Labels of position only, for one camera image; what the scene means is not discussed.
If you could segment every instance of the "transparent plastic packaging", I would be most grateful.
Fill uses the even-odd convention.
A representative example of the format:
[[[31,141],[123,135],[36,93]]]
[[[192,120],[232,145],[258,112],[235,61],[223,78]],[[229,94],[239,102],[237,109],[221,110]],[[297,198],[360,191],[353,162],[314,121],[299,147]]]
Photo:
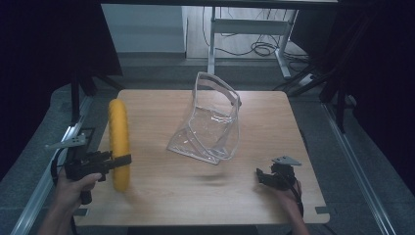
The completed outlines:
[[[184,121],[167,149],[214,165],[234,157],[239,143],[239,94],[219,77],[199,72]]]

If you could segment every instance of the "black curtain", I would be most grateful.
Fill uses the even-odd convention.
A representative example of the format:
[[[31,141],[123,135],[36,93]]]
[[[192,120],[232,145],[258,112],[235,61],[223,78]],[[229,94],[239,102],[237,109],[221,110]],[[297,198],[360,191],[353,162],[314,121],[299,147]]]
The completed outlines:
[[[387,1],[350,62],[348,93],[355,117],[415,195],[414,12],[407,1]]]
[[[95,1],[0,2],[1,177],[75,73],[122,75]]]

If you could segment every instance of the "wire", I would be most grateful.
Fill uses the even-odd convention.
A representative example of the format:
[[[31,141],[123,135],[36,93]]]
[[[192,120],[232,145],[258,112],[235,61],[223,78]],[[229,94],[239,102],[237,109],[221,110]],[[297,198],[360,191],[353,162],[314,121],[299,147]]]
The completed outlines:
[[[276,90],[280,90],[281,87],[284,87],[282,89],[282,91],[284,92],[288,92],[290,91],[290,89],[296,85],[296,81],[299,81],[301,79],[303,79],[303,77],[309,73],[311,73],[312,71],[315,70],[315,66],[313,65],[308,65],[305,69],[301,70],[299,73],[297,73],[296,75],[294,75],[293,77],[291,77],[290,79],[288,79],[285,82],[282,82],[281,84],[277,85],[274,89],[272,89],[273,91]]]
[[[323,224],[323,227],[325,227],[327,230],[329,230],[333,235],[337,235],[337,233],[331,227],[329,227],[329,225]]]
[[[52,180],[53,180],[53,183],[54,183],[55,186],[58,183],[58,158],[61,155],[61,152],[63,150],[64,149],[59,149],[58,152],[56,152],[56,154],[55,154],[55,156],[54,156],[54,158],[51,162],[50,171],[51,171]]]
[[[308,55],[294,55],[287,52],[284,52],[284,57],[289,60],[288,67],[293,71],[301,71],[297,70],[293,67],[293,64],[304,64],[309,65],[310,60],[308,58]]]
[[[263,14],[263,17],[265,19],[269,19],[270,15],[271,15],[271,11],[272,11],[271,9],[268,9],[267,13],[265,13],[265,9],[262,9],[261,12],[258,13],[258,15],[256,16],[255,19],[258,19],[258,17],[261,14]],[[233,19],[233,16],[230,14],[230,8],[228,8],[228,14]],[[202,31],[203,31],[203,35],[204,35],[205,44],[209,47],[210,45],[208,43],[208,40],[207,40],[207,37],[206,37],[206,32],[205,32],[205,7],[203,7],[203,13],[202,13]],[[237,35],[237,34],[238,33],[231,33],[231,34],[227,34],[227,35],[222,34],[222,36],[229,37],[229,36],[234,36],[234,35]],[[275,42],[276,45],[274,45],[274,44],[269,43],[269,42],[263,42],[264,36],[265,35],[260,35],[258,37],[258,39],[256,40],[256,42],[251,44],[251,50],[247,51],[247,52],[234,53],[234,52],[230,52],[230,51],[227,51],[225,49],[217,48],[217,47],[215,47],[214,49],[218,50],[218,51],[222,51],[222,52],[230,54],[230,55],[233,55],[233,56],[245,56],[245,55],[250,54],[251,52],[255,52],[260,57],[268,57],[268,56],[274,54],[275,51],[277,50],[277,48],[279,47],[280,37],[278,37],[278,41],[277,41],[273,35],[267,35],[268,38],[271,37],[272,40]]]
[[[284,12],[283,21],[285,19],[285,16],[287,16],[287,10],[285,10],[285,12]]]
[[[80,233],[78,233],[78,232],[77,232],[77,230],[76,230],[76,223],[75,223],[75,218],[74,218],[74,217],[72,217],[72,218],[70,219],[70,227],[71,227],[71,229],[72,229],[72,233],[73,233],[74,235],[80,235]]]

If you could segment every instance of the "human arm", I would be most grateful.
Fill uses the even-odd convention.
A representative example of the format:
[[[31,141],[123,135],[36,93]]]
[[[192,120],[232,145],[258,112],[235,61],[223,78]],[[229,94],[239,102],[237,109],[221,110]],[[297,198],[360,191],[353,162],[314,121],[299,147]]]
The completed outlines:
[[[301,194],[301,185],[297,181],[293,186],[296,191]],[[286,213],[290,225],[292,227],[293,235],[309,235],[308,229],[302,219],[296,197],[291,190],[277,190],[272,188],[272,192],[276,196],[282,210]]]
[[[38,235],[68,234],[70,219],[81,205],[81,191],[92,190],[101,173],[86,175],[78,181],[67,179],[65,169],[59,173],[58,184],[52,204],[38,230]]]

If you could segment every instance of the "black cable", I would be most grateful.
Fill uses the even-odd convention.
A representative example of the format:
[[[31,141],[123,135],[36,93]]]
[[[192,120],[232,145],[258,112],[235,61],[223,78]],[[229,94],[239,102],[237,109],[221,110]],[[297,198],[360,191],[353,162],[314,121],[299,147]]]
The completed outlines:
[[[307,55],[294,55],[294,54],[289,54],[289,53],[284,53],[284,58],[289,61],[288,62],[288,67],[292,70],[292,71],[302,71],[298,70],[296,68],[293,67],[293,64],[300,64],[300,65],[309,65],[312,62],[308,59]]]
[[[333,235],[337,235],[337,233],[331,227],[329,227],[329,225],[323,224],[323,227],[325,227],[327,230],[329,230]]]
[[[285,16],[287,16],[287,9],[284,12],[283,21],[284,21]]]
[[[263,11],[264,11],[264,9],[262,9],[262,11],[256,16],[256,18],[258,18],[259,15]],[[269,19],[270,13],[271,13],[271,9],[269,9],[269,11],[268,11],[268,14],[267,14],[267,17],[266,17],[267,19]],[[208,40],[207,40],[206,33],[205,33],[205,7],[203,7],[203,13],[202,13],[202,31],[203,31],[203,35],[204,35],[205,44],[207,46],[210,46],[208,44]],[[234,36],[234,35],[237,35],[237,34],[238,33],[232,33],[232,34],[229,34],[229,35],[226,35],[226,36]],[[247,51],[247,52],[244,52],[244,53],[233,53],[233,52],[224,50],[222,48],[217,48],[217,47],[215,47],[214,49],[215,50],[218,50],[218,51],[222,51],[222,52],[228,53],[228,54],[233,55],[233,56],[244,56],[244,55],[250,54],[251,52],[255,52],[257,55],[259,55],[261,57],[267,57],[267,56],[270,56],[271,54],[275,53],[275,51],[279,47],[279,40],[280,40],[280,38],[278,38],[278,42],[277,42],[277,40],[274,38],[274,36],[268,35],[268,36],[271,36],[271,38],[277,44],[277,45],[273,45],[273,44],[268,43],[268,42],[262,42],[262,41],[260,41],[260,40],[262,40],[263,36],[264,35],[260,35],[258,37],[258,39],[256,40],[256,42],[254,42],[254,43],[251,44],[251,50],[250,51]]]
[[[297,73],[296,75],[294,75],[293,77],[287,79],[285,82],[282,82],[281,84],[277,85],[274,89],[272,89],[273,91],[276,90],[280,90],[281,87],[284,87],[282,89],[282,91],[284,92],[288,92],[294,85],[296,81],[299,81],[300,79],[303,79],[303,77],[309,73],[311,73],[312,71],[315,70],[315,66],[313,65],[308,65],[304,70],[300,71],[299,73]]]
[[[80,233],[78,233],[78,232],[77,232],[77,230],[76,230],[76,224],[75,224],[75,219],[74,219],[74,217],[72,217],[72,218],[70,219],[70,228],[72,229],[72,233],[73,233],[73,235],[80,235]]]
[[[220,7],[219,9],[220,9],[220,10],[219,10],[219,12],[220,12],[220,17],[222,18],[222,7]],[[230,7],[228,7],[228,14],[229,14],[229,16],[231,17],[231,19],[233,19],[233,16],[232,16],[232,14],[231,14]],[[223,36],[223,37],[229,37],[229,36],[235,36],[235,35],[238,35],[238,33],[229,33],[229,34],[220,33],[220,35],[221,35],[221,36]]]
[[[51,177],[52,177],[52,181],[53,181],[53,184],[56,186],[57,185],[57,183],[58,183],[58,158],[59,158],[59,156],[61,155],[61,152],[63,151],[64,149],[59,149],[58,150],[58,152],[56,152],[56,154],[55,154],[55,156],[54,156],[54,158],[53,158],[53,160],[52,160],[52,162],[51,162],[51,168],[50,168],[50,171],[51,171]]]
[[[277,13],[278,13],[278,9],[275,9],[275,14],[274,14],[274,17],[273,17],[274,20],[277,18]]]
[[[307,54],[302,54],[302,55],[299,55],[299,54],[292,54],[292,53],[288,53],[288,52],[284,52],[284,54],[285,54],[287,57],[293,57],[293,58],[296,58],[296,57],[308,57],[308,55],[307,55]]]

